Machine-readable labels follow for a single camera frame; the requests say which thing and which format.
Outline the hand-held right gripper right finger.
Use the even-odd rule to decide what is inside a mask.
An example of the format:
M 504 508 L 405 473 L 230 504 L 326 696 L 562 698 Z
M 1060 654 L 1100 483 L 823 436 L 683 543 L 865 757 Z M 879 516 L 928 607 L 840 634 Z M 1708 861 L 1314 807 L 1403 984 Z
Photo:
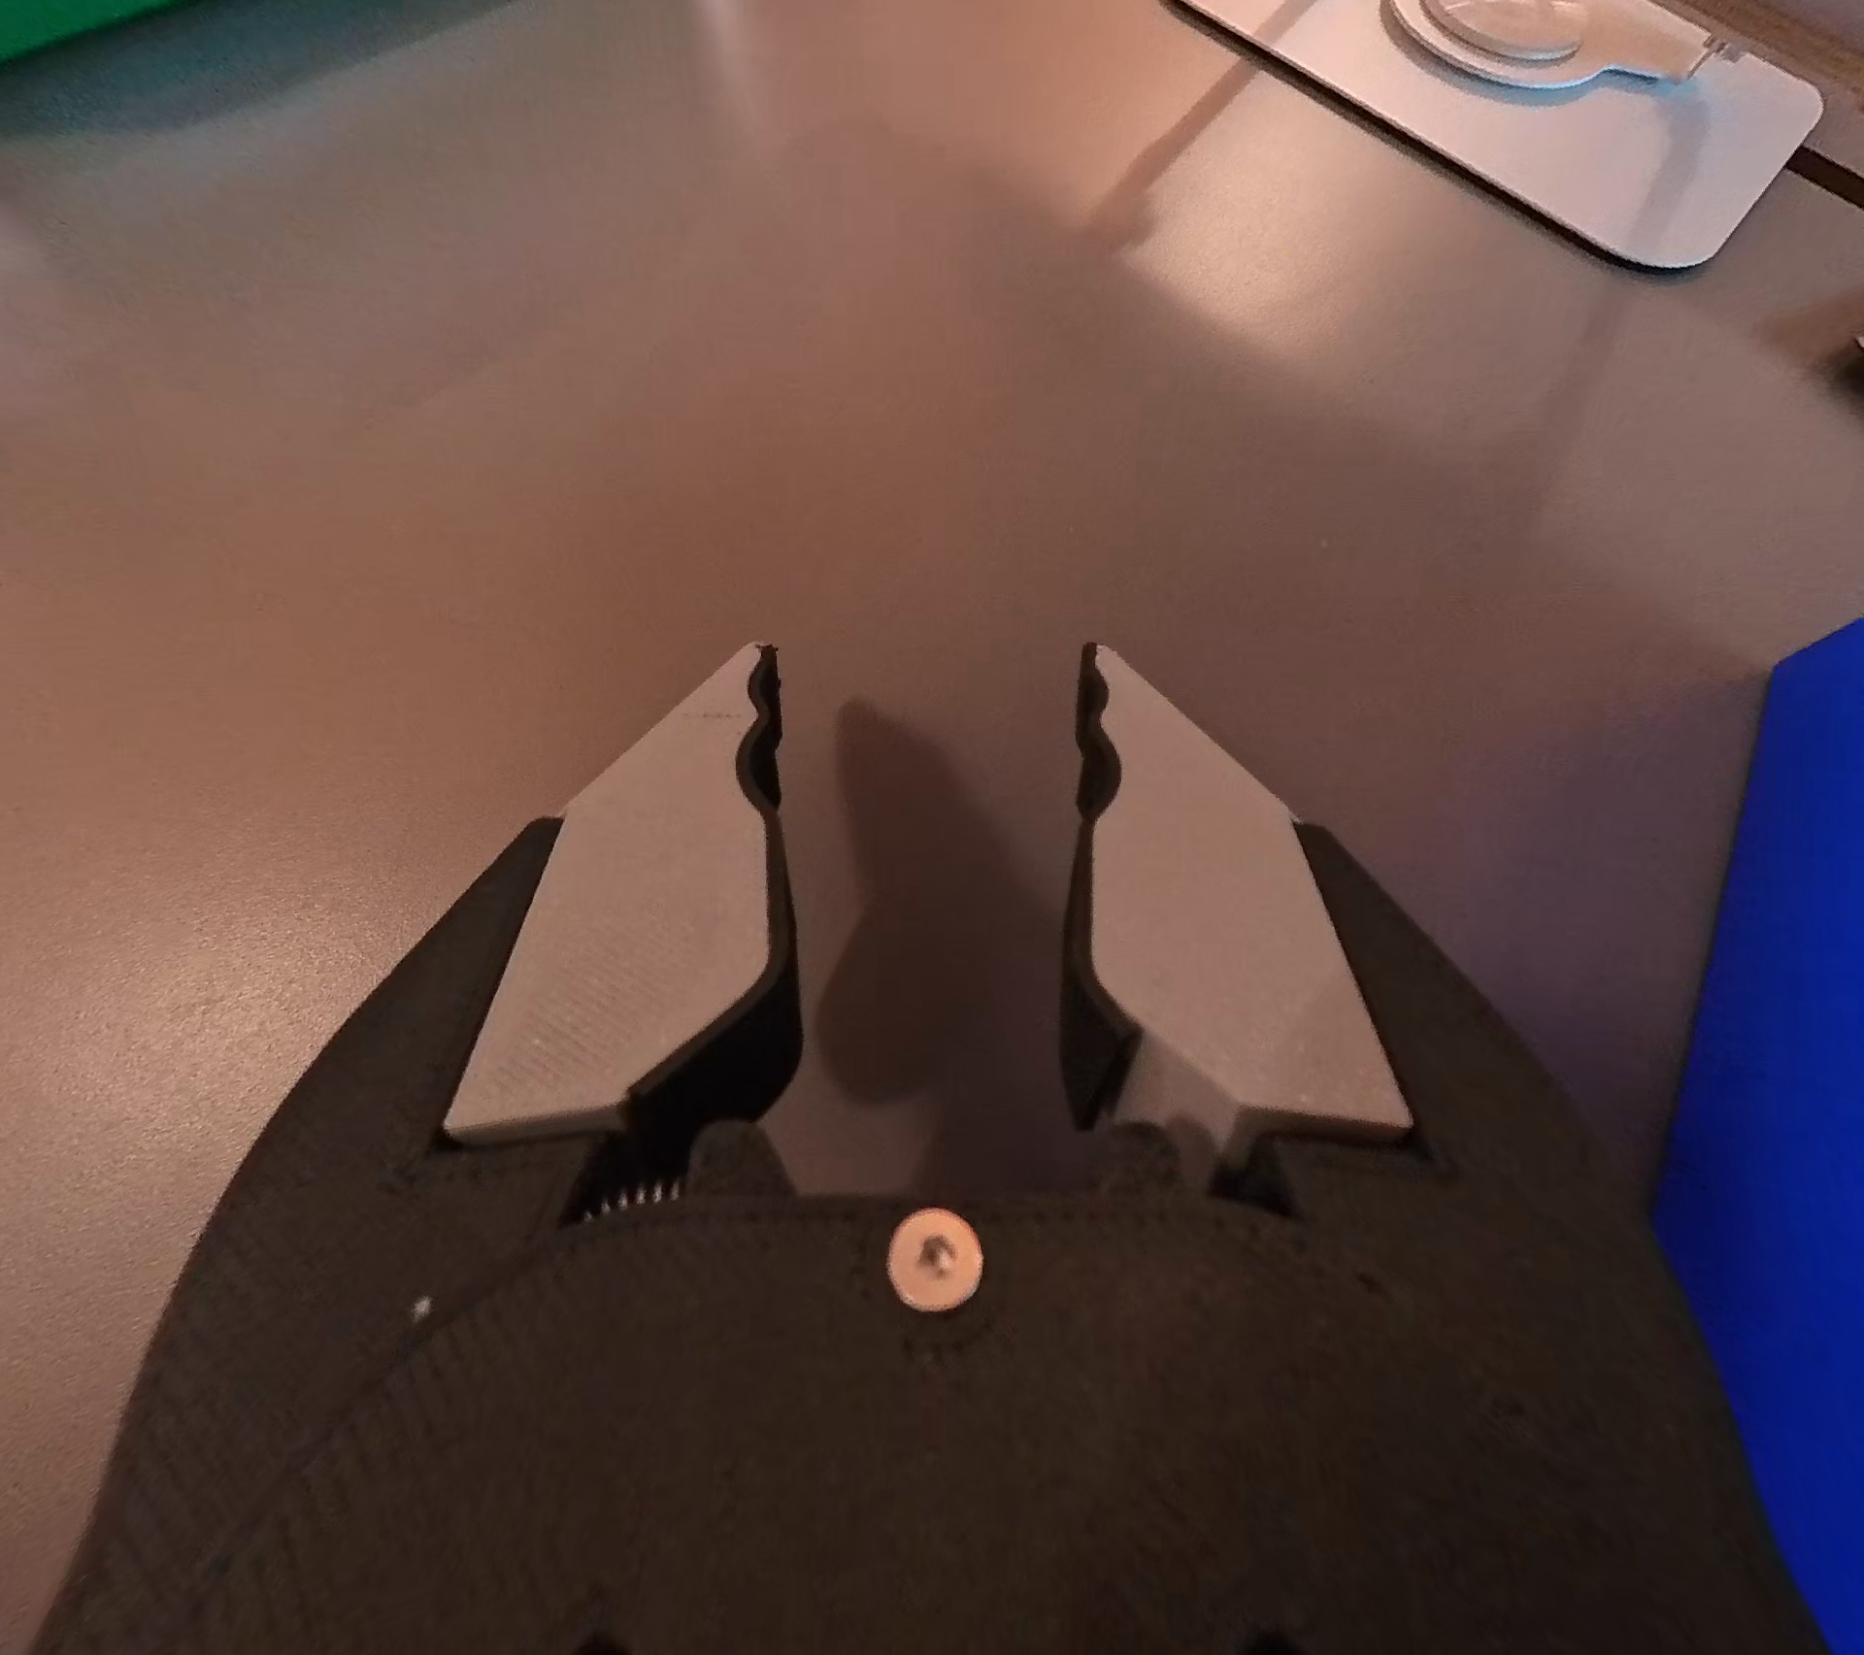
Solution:
M 1403 1143 L 1413 1116 L 1298 821 L 1118 654 L 1083 646 L 1060 1079 L 1077 1131 L 1186 1170 L 1269 1137 Z

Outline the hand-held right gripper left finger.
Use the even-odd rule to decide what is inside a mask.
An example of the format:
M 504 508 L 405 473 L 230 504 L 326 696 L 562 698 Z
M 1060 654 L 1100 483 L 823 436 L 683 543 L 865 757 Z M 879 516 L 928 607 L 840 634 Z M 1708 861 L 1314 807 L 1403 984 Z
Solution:
M 442 1133 L 689 1147 L 803 1048 L 778 654 L 749 644 L 566 807 Z

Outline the blue plastic bin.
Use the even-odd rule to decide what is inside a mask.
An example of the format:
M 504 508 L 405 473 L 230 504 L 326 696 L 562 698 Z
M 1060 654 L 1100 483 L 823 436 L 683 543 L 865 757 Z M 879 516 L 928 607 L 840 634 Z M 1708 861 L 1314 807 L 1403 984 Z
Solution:
M 1861 1650 L 1861 623 L 1766 681 L 1652 1225 L 1782 1561 Z

